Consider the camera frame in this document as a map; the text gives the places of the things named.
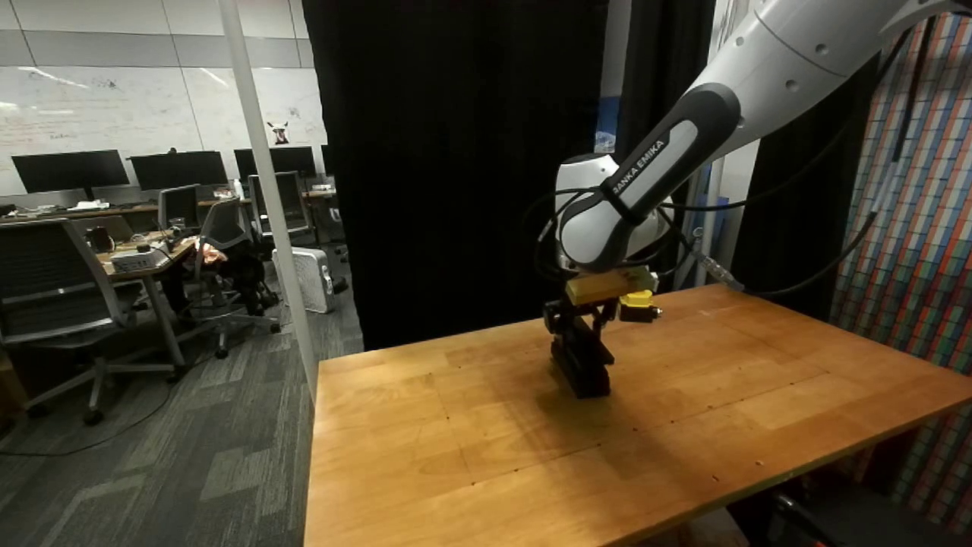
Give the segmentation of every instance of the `desk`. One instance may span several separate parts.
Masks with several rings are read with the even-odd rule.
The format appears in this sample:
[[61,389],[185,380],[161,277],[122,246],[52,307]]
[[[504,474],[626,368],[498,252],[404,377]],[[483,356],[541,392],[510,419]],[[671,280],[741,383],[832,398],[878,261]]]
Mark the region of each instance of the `desk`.
[[161,328],[161,340],[164,340],[164,346],[167,346],[167,353],[170,353],[176,368],[185,368],[188,362],[182,356],[179,337],[176,337],[173,322],[167,316],[167,304],[161,301],[161,295],[155,289],[155,277],[164,274],[167,267],[179,264],[182,255],[188,255],[191,249],[194,249],[194,240],[185,237],[170,249],[167,261],[155,264],[152,270],[128,270],[128,274],[115,274],[112,252],[100,252],[97,255],[100,267],[106,270],[106,277],[112,283],[143,283],[143,289],[149,295],[149,307],[152,307],[152,313],[158,319],[158,328]]
[[[200,201],[200,222],[207,219],[210,207],[216,204],[216,198],[207,198]],[[337,191],[310,191],[304,194],[304,204],[310,207],[310,216],[316,219],[313,225],[319,231],[334,231],[334,222],[319,222],[322,216],[316,216],[316,210],[328,210],[328,207],[337,207]],[[103,216],[103,213],[112,213],[112,216],[122,216],[131,231],[158,231],[158,204],[128,204],[128,207],[106,207],[106,210],[67,210],[67,216]]]
[[307,544],[656,535],[972,401],[972,380],[708,286],[614,322],[577,401],[544,322],[322,362]]

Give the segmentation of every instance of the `office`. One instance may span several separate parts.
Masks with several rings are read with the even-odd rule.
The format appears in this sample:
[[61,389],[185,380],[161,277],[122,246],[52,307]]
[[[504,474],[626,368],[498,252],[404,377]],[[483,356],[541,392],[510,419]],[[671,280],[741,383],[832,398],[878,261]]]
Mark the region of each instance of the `office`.
[[[276,149],[273,167],[325,176],[322,146],[328,137],[319,115],[307,30],[301,30],[301,3],[249,3],[243,6],[243,24],[264,122],[273,125],[267,128],[267,143]],[[155,225],[155,204],[146,213],[137,207],[143,207],[143,198],[155,198],[158,188],[143,185],[152,185],[152,173],[167,158],[182,161],[191,152],[219,155],[219,167],[225,170],[222,185],[228,179],[246,185],[243,170],[252,170],[252,146],[222,36],[219,3],[76,6],[3,0],[0,27],[0,204],[33,213],[46,204],[73,207],[85,198],[79,191],[24,194],[12,155],[115,152],[131,185],[97,185],[94,198],[118,207],[125,201],[122,216],[131,225]],[[328,298],[337,298],[328,304],[343,307],[343,313],[310,313],[310,322],[316,322],[316,359],[358,349],[349,292]],[[246,538],[289,538],[301,529],[301,523],[289,523],[289,514],[298,514],[304,504],[304,477],[298,471],[301,462],[289,459],[298,453],[301,435],[307,444],[310,416],[292,331],[252,331],[252,340],[234,337],[228,359],[213,359],[213,346],[204,340],[182,349],[185,359],[204,353],[210,365],[191,368],[176,386],[158,374],[134,380],[131,389],[109,389],[106,419],[94,428],[82,425],[85,389],[79,389],[76,398],[52,401],[49,416],[33,422],[33,432],[52,435],[49,441],[30,447],[6,444],[6,450],[61,453],[112,438],[118,441],[118,453],[109,456],[109,468],[122,459],[128,465],[106,471],[97,465],[97,456],[94,465],[88,456],[76,456],[67,468],[52,459],[6,459],[3,538],[27,544],[43,538],[170,538],[182,544],[185,538],[216,535],[222,526],[240,523],[240,514],[213,517],[210,511],[188,507],[188,498],[191,504],[207,498],[207,507],[216,514],[228,511],[225,501],[231,498],[243,501],[237,504],[240,511],[261,498],[261,517],[243,517],[246,532],[240,535]],[[249,468],[249,483],[234,480],[240,465]],[[103,517],[100,526],[112,529],[106,535],[94,532],[85,517],[88,507],[103,514],[100,507],[112,498],[97,495],[97,489],[122,492],[134,507],[128,517]],[[61,498],[58,511],[46,514],[43,498]]]
[[[857,280],[851,280],[851,289],[854,286],[866,286],[863,280],[872,280],[875,277],[875,267],[863,267],[863,274],[857,277]],[[890,298],[890,301],[896,301],[893,295],[899,295],[899,292],[893,292],[893,289],[887,289],[887,292],[881,292],[881,289],[875,289],[875,301],[878,301],[878,295],[884,295],[884,298]]]

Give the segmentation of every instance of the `black object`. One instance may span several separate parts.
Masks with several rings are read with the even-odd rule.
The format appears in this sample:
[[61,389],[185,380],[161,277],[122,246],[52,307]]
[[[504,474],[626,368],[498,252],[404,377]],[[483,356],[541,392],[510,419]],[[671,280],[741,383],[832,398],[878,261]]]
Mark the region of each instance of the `black object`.
[[279,322],[264,319],[264,310],[276,304],[276,295],[264,283],[264,261],[237,198],[210,207],[200,243],[228,255],[228,261],[204,264],[204,252],[197,252],[197,283],[191,286],[191,316],[216,328],[216,356],[228,356],[234,325],[264,325],[270,334],[279,331]]
[[[732,274],[756,295],[778,292],[814,277],[844,249],[847,207],[857,182],[869,100],[878,85],[878,64],[866,64],[838,91],[814,109],[768,134],[759,143],[750,194],[772,191],[790,173],[802,170],[808,149],[820,149],[832,134],[838,143],[805,170],[787,191],[747,207]],[[772,295],[772,301],[829,319],[838,270],[823,274],[814,286]]]
[[565,158],[589,155],[608,0],[304,0],[365,346],[538,316]]
[[103,225],[88,228],[85,237],[88,237],[94,252],[109,252],[112,249],[109,228],[103,228]]
[[768,544],[778,547],[960,547],[963,538],[945,535],[917,514],[896,507],[893,501],[854,486],[826,486],[796,495],[775,495],[775,526]]
[[194,185],[161,188],[158,198],[158,228],[170,228],[176,237],[200,231],[200,201]]
[[[699,128],[696,137],[677,140],[671,131],[690,122]],[[650,210],[656,210],[671,191],[677,191],[690,173],[714,155],[738,128],[741,106],[732,88],[726,85],[699,85],[686,91],[671,112],[638,143],[638,149],[620,161],[617,173],[598,185],[598,194],[580,198],[565,207],[565,219],[601,204],[601,198],[617,210],[623,222],[614,225],[601,255],[583,261],[583,267],[608,270],[626,261],[629,234],[644,222]],[[662,152],[674,155],[668,167],[659,167],[653,158]],[[629,207],[620,194],[635,185],[635,179],[647,170],[659,170],[656,182]]]
[[562,371],[577,398],[611,395],[608,365],[614,365],[614,356],[601,343],[601,331],[614,313],[617,301],[574,307],[559,298],[544,307],[544,322],[553,334],[553,365]]
[[[279,207],[282,207],[282,222],[289,237],[313,237],[313,246],[319,246],[316,240],[316,228],[307,216],[307,204],[304,204],[304,182],[295,170],[282,170],[276,173],[276,191],[279,191]],[[252,228],[258,231],[258,237],[270,240],[270,222],[267,222],[267,201],[261,191],[258,176],[246,176],[246,198],[249,198],[249,210],[252,210]]]
[[653,322],[659,319],[659,307],[620,307],[620,322]]
[[94,201],[91,185],[128,185],[128,173],[118,149],[70,152],[70,155],[12,155],[18,176],[30,194],[85,188]]
[[[234,149],[234,158],[240,167],[240,179],[255,173],[252,149]],[[270,149],[270,164],[273,164],[273,170],[298,170],[298,176],[304,176],[304,179],[316,176],[310,146]]]
[[67,219],[79,231],[106,228],[112,243],[128,243],[134,237],[134,231],[131,231],[131,225],[128,225],[128,219],[122,213],[97,210],[97,213],[76,213],[76,216],[67,216]]
[[[626,79],[617,115],[617,152],[623,161],[653,131],[677,97],[708,64],[714,0],[693,3],[632,3]],[[659,249],[656,270],[674,270],[680,264],[677,246]]]
[[337,173],[337,155],[331,146],[322,146],[325,176]]
[[118,298],[122,292],[106,280],[103,264],[70,219],[0,225],[0,255],[15,258],[0,261],[0,346],[30,346],[91,359],[91,368],[82,374],[33,395],[27,401],[27,413],[36,404],[91,383],[85,422],[100,422],[103,392],[112,377],[182,377],[179,365],[149,365],[143,362],[146,346],[128,343],[140,325],[137,313],[131,310],[131,301]]
[[131,164],[140,188],[228,182],[219,152],[134,155]]

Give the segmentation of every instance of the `white wall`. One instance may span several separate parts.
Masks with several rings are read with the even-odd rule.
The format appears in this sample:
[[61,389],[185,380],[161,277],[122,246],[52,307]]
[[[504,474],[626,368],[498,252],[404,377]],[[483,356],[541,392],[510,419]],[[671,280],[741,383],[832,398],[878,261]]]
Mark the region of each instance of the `white wall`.
[[[301,0],[240,0],[264,119],[328,143]],[[249,149],[219,0],[0,0],[0,194],[12,155]]]

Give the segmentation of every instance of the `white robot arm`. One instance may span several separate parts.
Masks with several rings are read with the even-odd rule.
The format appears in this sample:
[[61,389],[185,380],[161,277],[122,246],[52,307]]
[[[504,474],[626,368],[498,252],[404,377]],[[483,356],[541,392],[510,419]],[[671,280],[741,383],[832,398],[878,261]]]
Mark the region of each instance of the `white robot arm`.
[[556,176],[565,270],[611,270],[665,234],[653,213],[690,173],[793,122],[884,43],[972,0],[756,0],[747,21],[671,112],[617,164],[568,161]]

